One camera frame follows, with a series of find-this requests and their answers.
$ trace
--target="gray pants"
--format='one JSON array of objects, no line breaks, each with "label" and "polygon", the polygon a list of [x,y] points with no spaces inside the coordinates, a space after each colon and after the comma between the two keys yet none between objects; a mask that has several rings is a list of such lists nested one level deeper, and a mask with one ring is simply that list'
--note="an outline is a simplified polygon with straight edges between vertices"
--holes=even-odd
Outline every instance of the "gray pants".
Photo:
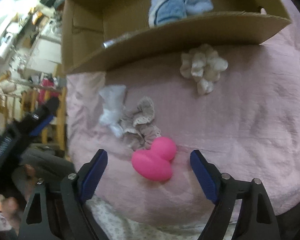
[{"label": "gray pants", "polygon": [[20,167],[12,173],[12,181],[17,189],[25,195],[27,186],[27,174],[25,164],[35,169],[35,176],[46,182],[61,181],[70,173],[75,172],[73,163],[53,155],[53,152],[27,149],[21,156]]}]

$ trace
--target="pink bedsheet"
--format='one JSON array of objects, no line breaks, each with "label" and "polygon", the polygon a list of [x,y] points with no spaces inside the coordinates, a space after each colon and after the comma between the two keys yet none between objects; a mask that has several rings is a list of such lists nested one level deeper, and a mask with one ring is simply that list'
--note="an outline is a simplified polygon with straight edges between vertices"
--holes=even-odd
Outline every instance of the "pink bedsheet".
[{"label": "pink bedsheet", "polygon": [[[260,46],[216,47],[229,68],[207,96],[198,96],[195,83],[181,77],[180,53],[128,64],[106,78],[68,76],[69,153],[76,169],[99,148],[109,154],[99,197],[139,222],[206,222],[213,205],[189,165],[191,151],[199,149],[235,179],[260,178],[276,214],[300,201],[300,14],[290,0],[282,1],[293,24],[273,38]],[[127,86],[128,108],[143,96],[152,98],[155,124],[178,146],[171,180],[140,177],[131,165],[132,151],[98,125],[104,83]]]}]

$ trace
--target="cardboard box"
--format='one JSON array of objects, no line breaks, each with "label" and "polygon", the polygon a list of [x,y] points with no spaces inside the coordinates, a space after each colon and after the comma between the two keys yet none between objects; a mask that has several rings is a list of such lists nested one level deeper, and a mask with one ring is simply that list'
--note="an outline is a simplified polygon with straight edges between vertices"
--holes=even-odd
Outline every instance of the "cardboard box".
[{"label": "cardboard box", "polygon": [[[66,0],[62,36],[65,72],[108,70],[202,43],[260,44],[290,23],[280,0],[212,0],[212,12],[150,29],[150,3],[151,0]],[[266,15],[260,13],[262,8]],[[122,35],[113,45],[103,46],[105,41]]]}]

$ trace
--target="light blue cloth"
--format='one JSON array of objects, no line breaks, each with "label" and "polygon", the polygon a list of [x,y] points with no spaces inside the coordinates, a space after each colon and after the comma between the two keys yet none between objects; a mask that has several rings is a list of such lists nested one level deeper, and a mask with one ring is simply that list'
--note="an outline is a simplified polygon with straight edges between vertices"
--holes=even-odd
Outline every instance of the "light blue cloth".
[{"label": "light blue cloth", "polygon": [[202,14],[213,9],[211,0],[151,0],[150,27],[176,21],[186,16]]}]

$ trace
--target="white patterned cloth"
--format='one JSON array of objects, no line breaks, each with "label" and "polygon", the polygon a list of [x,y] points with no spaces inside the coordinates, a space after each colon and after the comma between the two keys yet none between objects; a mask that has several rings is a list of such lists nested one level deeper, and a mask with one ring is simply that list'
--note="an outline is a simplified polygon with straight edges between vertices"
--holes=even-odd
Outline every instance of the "white patterned cloth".
[{"label": "white patterned cloth", "polygon": [[[205,225],[156,228],[123,217],[111,205],[94,196],[87,201],[93,217],[110,240],[197,240]],[[228,227],[224,240],[231,240],[235,224]]]}]

